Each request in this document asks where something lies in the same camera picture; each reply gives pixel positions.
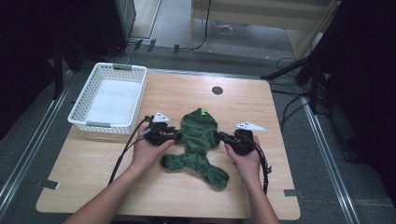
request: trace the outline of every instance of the white plastic basket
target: white plastic basket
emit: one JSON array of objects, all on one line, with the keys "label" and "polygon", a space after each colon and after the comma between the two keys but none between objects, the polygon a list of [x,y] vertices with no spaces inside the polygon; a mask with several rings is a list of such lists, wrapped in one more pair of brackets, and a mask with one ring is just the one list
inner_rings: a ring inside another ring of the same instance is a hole
[{"label": "white plastic basket", "polygon": [[97,63],[67,120],[85,132],[132,133],[146,72],[143,66]]}]

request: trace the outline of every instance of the green plush toy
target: green plush toy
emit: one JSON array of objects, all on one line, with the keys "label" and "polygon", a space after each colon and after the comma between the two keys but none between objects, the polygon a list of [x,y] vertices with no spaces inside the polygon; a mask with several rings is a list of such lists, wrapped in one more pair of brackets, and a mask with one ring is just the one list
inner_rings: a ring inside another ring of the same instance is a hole
[{"label": "green plush toy", "polygon": [[198,172],[209,184],[224,189],[228,174],[209,163],[206,157],[210,147],[219,145],[218,124],[204,109],[199,108],[181,120],[181,139],[176,144],[185,144],[185,152],[180,155],[165,154],[161,159],[163,168],[171,171],[189,167]]}]

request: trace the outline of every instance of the person's left hand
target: person's left hand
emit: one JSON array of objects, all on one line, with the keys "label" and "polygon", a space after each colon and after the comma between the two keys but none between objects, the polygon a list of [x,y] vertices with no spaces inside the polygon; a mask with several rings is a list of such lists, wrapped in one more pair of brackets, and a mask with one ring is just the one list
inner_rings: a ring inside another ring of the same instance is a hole
[{"label": "person's left hand", "polygon": [[[140,134],[147,127],[140,126],[137,139],[142,138]],[[130,168],[135,169],[139,173],[145,172],[166,149],[175,143],[174,140],[168,140],[160,146],[153,146],[146,139],[142,139],[134,144],[134,156]]]}]

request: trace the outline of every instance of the hand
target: hand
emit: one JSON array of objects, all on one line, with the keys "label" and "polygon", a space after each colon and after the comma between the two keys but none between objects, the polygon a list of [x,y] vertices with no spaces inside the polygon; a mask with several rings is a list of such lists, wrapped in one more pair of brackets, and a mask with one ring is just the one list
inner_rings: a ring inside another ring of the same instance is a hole
[{"label": "hand", "polygon": [[[260,145],[259,138],[256,135],[253,136],[253,140],[257,145]],[[228,144],[225,144],[225,149],[227,154],[233,159],[233,164],[244,182],[260,179],[260,156],[256,150],[241,156],[236,154]]]},{"label": "hand", "polygon": [[[145,131],[147,127],[140,126],[137,134],[137,139],[141,139],[140,134]],[[135,169],[139,173],[145,172],[157,159],[159,155],[161,155],[166,149],[172,146],[175,143],[174,140],[168,140],[164,142],[162,145],[156,147],[153,146],[146,139],[142,139],[134,144],[134,156],[132,158],[131,165],[129,166],[132,169]]]}]

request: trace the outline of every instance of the desk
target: desk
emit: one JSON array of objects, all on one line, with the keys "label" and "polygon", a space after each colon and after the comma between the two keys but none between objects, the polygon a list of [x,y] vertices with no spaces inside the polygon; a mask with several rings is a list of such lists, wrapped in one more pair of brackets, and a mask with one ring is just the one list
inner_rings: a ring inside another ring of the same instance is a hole
[{"label": "desk", "polygon": [[[267,128],[255,134],[273,167],[268,198],[279,218],[299,218],[297,198],[284,194],[284,189],[294,189],[294,185],[266,81],[158,72],[148,72],[147,79],[138,121],[160,110],[171,119],[169,125],[179,129],[184,115],[202,107],[218,122],[219,131],[232,133],[236,123],[246,120]],[[223,94],[214,94],[215,86],[222,87]],[[85,133],[73,126],[49,175],[60,187],[43,189],[36,209],[43,213],[76,212],[107,185],[128,137]],[[184,145],[177,145],[166,153],[183,151]],[[130,163],[133,152],[130,149],[125,154],[118,175]],[[249,218],[248,196],[224,145],[209,149],[207,157],[229,174],[224,190],[211,187],[193,170],[166,172],[156,161],[131,190],[119,215]]]},{"label": "desk", "polygon": [[[194,19],[206,20],[208,0],[191,2],[190,47]],[[296,59],[327,29],[337,0],[213,0],[210,21],[228,21],[286,30]]]}]

